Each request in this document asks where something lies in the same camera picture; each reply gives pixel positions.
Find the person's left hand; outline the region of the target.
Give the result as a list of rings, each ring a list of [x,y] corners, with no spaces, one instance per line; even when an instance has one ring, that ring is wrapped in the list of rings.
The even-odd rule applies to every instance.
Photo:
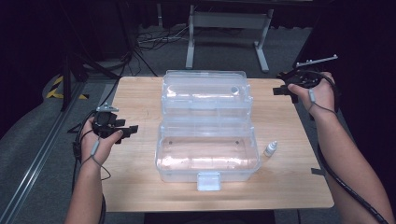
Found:
[[[122,136],[122,131],[116,131],[107,138],[102,138],[92,130],[93,118],[89,118],[80,136],[81,160],[85,164],[92,163],[101,166],[108,158],[111,148]]]

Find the clear plastic storage box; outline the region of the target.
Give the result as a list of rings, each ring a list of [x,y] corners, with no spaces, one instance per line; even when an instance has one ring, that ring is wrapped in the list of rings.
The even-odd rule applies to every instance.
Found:
[[[240,89],[236,95],[234,86]],[[161,103],[155,164],[162,181],[219,190],[222,183],[246,181],[261,168],[245,73],[168,71]]]

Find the aluminium floor rail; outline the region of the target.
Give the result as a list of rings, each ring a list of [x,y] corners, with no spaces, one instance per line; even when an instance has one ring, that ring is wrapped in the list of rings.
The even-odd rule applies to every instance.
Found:
[[[78,82],[74,89],[71,91],[71,96],[67,102],[67,106],[58,113],[57,118],[54,120],[49,133],[41,145],[40,149],[37,151],[35,158],[33,159],[31,165],[24,173],[21,183],[18,185],[13,197],[9,201],[7,207],[5,208],[2,216],[0,216],[0,224],[12,224],[15,216],[21,209],[27,195],[29,194],[31,188],[35,184],[49,154],[52,151],[54,142],[59,135],[61,128],[69,115],[72,107],[78,100],[79,95],[85,88],[85,83]]]

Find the black curtain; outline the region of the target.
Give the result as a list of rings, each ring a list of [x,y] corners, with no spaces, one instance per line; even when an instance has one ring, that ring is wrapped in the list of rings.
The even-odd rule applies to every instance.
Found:
[[[125,4],[134,25],[162,24],[171,28],[188,24],[190,5],[201,12],[264,14],[274,11],[270,26],[311,27],[318,15],[318,0],[118,0]]]

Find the person's black clothing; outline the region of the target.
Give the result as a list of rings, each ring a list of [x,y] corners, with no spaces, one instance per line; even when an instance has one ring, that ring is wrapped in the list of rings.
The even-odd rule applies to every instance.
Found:
[[[273,211],[146,213],[144,224],[276,224]]]

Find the black tripod stand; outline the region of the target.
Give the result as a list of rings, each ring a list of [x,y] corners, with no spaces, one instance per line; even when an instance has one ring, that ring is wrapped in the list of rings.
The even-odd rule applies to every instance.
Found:
[[[64,99],[76,99],[72,82],[84,84],[89,73],[118,80],[134,57],[128,0],[55,0],[62,15]]]

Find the grey metal desk frame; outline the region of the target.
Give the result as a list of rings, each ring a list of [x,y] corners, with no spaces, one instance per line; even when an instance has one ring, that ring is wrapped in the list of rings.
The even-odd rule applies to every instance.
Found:
[[[195,5],[190,5],[188,19],[189,43],[185,67],[193,68],[194,59],[194,29],[195,28],[230,28],[230,29],[251,29],[260,30],[261,37],[253,43],[256,55],[264,73],[269,72],[269,65],[264,55],[263,45],[270,28],[274,11],[268,9],[264,14],[245,13],[225,13],[225,12],[201,12],[195,9]]]

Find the yellow black floor tape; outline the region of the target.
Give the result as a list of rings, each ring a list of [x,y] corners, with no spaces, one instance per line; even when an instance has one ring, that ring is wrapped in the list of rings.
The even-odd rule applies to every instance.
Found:
[[[48,93],[46,94],[47,98],[56,98],[56,99],[63,99],[64,95],[60,92],[58,92],[58,89],[60,86],[63,84],[64,77],[62,75],[59,75],[55,78],[53,84],[49,88]]]

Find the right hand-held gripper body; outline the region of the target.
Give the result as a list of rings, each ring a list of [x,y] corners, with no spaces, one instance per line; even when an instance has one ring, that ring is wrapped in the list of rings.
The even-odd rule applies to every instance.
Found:
[[[322,79],[325,79],[331,84],[333,88],[335,88],[335,83],[329,77],[320,72],[318,70],[318,66],[321,63],[334,61],[337,58],[338,56],[334,54],[333,56],[327,58],[306,60],[303,63],[296,63],[293,66],[293,69],[290,70],[292,72],[292,78],[285,83],[292,83],[300,87],[310,89],[316,87]]]

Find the person's right hand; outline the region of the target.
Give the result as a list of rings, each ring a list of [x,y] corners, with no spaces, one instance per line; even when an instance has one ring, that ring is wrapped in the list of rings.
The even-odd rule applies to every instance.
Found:
[[[322,73],[334,82],[331,73]],[[289,84],[288,89],[302,100],[305,109],[314,119],[335,114],[333,90],[327,80],[322,79],[313,89],[305,89],[295,84]]]

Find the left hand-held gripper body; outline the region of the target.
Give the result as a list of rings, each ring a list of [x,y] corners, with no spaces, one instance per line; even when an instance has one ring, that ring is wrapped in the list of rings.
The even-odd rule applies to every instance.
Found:
[[[119,128],[115,126],[118,111],[116,107],[108,103],[103,103],[98,106],[94,113],[92,124],[94,133],[102,138],[107,138],[116,132]]]

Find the small white dropper bottle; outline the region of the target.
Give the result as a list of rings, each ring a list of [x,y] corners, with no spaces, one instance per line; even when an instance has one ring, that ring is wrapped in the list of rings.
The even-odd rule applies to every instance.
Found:
[[[272,157],[273,154],[275,153],[276,149],[277,149],[277,141],[273,141],[273,142],[271,142],[271,143],[269,143],[267,145],[267,147],[265,148],[263,154],[266,157]]]

